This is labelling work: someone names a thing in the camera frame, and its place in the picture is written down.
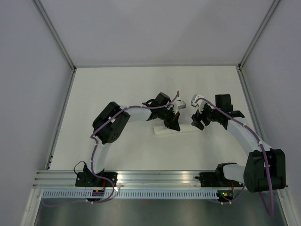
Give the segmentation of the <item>white cloth napkin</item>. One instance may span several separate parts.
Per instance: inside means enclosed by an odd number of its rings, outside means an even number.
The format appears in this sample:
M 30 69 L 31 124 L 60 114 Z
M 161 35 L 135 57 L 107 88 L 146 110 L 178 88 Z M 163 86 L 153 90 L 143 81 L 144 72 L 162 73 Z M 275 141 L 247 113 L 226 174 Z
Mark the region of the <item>white cloth napkin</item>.
M 157 136 L 170 135 L 170 134 L 180 134 L 180 133 L 191 133 L 200 131 L 197 127 L 189 124 L 180 124 L 180 131 L 166 128 L 165 126 L 154 126 L 154 133 Z

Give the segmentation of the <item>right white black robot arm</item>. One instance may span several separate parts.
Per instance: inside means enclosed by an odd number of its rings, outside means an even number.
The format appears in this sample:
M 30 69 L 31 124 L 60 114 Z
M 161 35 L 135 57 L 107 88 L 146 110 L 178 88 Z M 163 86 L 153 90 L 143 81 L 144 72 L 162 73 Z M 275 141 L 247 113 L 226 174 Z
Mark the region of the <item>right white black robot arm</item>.
M 194 95 L 191 105 L 197 108 L 191 117 L 192 126 L 204 130 L 211 122 L 219 123 L 247 154 L 244 166 L 234 162 L 218 164 L 214 175 L 218 185 L 236 181 L 251 193 L 285 188 L 285 153 L 272 148 L 250 128 L 241 111 L 233 109 L 229 94 L 216 95 L 215 104 L 201 95 Z

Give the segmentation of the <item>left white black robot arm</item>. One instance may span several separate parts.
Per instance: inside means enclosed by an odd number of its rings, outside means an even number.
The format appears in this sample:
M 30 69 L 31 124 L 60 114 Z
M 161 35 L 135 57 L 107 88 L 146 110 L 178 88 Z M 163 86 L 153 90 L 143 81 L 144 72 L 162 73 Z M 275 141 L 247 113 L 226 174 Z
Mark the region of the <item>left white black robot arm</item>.
M 173 99 L 160 92 L 156 98 L 140 105 L 122 106 L 109 102 L 92 123 L 93 133 L 90 138 L 95 141 L 90 163 L 83 172 L 91 186 L 99 186 L 103 180 L 104 162 L 111 144 L 120 137 L 125 126 L 134 121 L 151 121 L 160 119 L 168 129 L 179 132 L 180 110 L 186 107 L 184 101 Z

